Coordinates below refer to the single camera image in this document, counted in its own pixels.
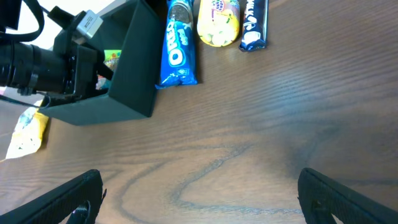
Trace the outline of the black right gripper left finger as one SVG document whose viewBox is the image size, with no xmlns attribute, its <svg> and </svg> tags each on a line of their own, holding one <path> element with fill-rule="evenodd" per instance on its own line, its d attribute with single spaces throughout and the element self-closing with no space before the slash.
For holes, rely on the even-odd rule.
<svg viewBox="0 0 398 224">
<path fill-rule="evenodd" d="M 92 169 L 1 215 L 1 223 L 94 223 L 102 202 L 103 181 Z"/>
</svg>

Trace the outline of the blue Dairy Milk bar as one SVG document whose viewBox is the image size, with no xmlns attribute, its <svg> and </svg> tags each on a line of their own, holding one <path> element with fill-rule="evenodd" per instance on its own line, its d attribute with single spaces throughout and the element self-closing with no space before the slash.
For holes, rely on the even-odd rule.
<svg viewBox="0 0 398 224">
<path fill-rule="evenodd" d="M 268 0 L 247 0 L 239 49 L 253 52 L 267 47 Z"/>
</svg>

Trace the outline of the yellow Hacks candy bag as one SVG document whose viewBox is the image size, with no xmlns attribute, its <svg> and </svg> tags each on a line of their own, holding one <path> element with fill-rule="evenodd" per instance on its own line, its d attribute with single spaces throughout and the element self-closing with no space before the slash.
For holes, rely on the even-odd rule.
<svg viewBox="0 0 398 224">
<path fill-rule="evenodd" d="M 12 133 L 5 159 L 16 159 L 37 152 L 49 117 L 38 108 L 29 107 L 20 116 Z"/>
</svg>

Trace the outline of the blue Oreo cookie pack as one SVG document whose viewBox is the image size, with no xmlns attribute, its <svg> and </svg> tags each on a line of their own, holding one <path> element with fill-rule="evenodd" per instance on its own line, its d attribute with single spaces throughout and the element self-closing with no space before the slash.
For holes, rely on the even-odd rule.
<svg viewBox="0 0 398 224">
<path fill-rule="evenodd" d="M 167 21 L 162 46 L 160 78 L 156 89 L 198 83 L 193 36 L 193 1 L 167 1 Z"/>
</svg>

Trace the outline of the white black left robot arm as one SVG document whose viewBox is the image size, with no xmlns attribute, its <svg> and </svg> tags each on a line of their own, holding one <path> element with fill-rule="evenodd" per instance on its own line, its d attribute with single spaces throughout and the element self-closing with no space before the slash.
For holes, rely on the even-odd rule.
<svg viewBox="0 0 398 224">
<path fill-rule="evenodd" d="M 21 6 L 26 4 L 38 23 L 37 30 L 17 30 Z M 45 17 L 62 31 L 51 50 L 32 45 L 45 25 Z M 72 15 L 55 6 L 48 11 L 38 1 L 1 1 L 1 86 L 15 88 L 22 96 L 50 94 L 59 98 L 89 98 L 99 95 L 98 76 L 108 80 L 113 72 L 104 64 L 104 51 L 92 44 L 104 20 L 92 11 Z"/>
</svg>

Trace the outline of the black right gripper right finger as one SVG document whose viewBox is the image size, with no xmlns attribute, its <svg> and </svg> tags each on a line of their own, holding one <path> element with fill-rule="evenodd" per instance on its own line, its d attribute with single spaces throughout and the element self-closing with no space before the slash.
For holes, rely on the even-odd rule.
<svg viewBox="0 0 398 224">
<path fill-rule="evenodd" d="M 307 223 L 397 223 L 397 212 L 311 169 L 298 178 L 298 200 Z"/>
</svg>

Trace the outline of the green Haribo worms bag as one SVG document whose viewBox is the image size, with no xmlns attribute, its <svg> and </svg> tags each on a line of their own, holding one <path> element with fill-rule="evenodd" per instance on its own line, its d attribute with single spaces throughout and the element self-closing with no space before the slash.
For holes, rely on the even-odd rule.
<svg viewBox="0 0 398 224">
<path fill-rule="evenodd" d="M 116 70 L 118 66 L 119 58 L 122 50 L 104 50 L 104 62 L 103 64 L 110 69 L 112 72 Z M 97 90 L 105 90 L 110 87 L 111 79 L 102 76 L 101 73 L 97 74 L 98 81 L 96 84 Z"/>
</svg>

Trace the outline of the dark green gift box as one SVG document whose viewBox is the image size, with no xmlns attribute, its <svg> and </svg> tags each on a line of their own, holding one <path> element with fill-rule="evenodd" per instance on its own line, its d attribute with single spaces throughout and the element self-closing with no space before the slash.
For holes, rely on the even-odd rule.
<svg viewBox="0 0 398 224">
<path fill-rule="evenodd" d="M 53 102 L 42 114 L 76 126 L 151 117 L 164 31 L 159 17 L 145 1 L 126 1 L 102 19 L 95 45 L 121 51 L 107 92 L 69 104 Z"/>
</svg>

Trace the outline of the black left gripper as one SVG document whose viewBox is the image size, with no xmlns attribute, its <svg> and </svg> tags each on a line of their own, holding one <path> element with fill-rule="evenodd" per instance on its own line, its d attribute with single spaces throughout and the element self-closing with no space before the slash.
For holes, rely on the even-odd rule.
<svg viewBox="0 0 398 224">
<path fill-rule="evenodd" d="M 110 80 L 113 71 L 104 64 L 104 49 L 96 39 L 104 20 L 93 11 L 72 15 L 58 6 L 52 9 L 52 20 L 62 31 L 56 36 L 53 51 L 66 61 L 63 90 L 52 96 L 57 99 L 83 100 L 103 95 L 97 89 L 98 76 Z"/>
</svg>

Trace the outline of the yellow Mentos bottle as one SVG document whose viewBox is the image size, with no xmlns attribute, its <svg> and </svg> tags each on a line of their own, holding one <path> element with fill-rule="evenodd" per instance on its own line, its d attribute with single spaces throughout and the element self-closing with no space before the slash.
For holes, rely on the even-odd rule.
<svg viewBox="0 0 398 224">
<path fill-rule="evenodd" d="M 232 44 L 239 34 L 240 5 L 238 0 L 201 0 L 197 32 L 212 47 Z"/>
</svg>

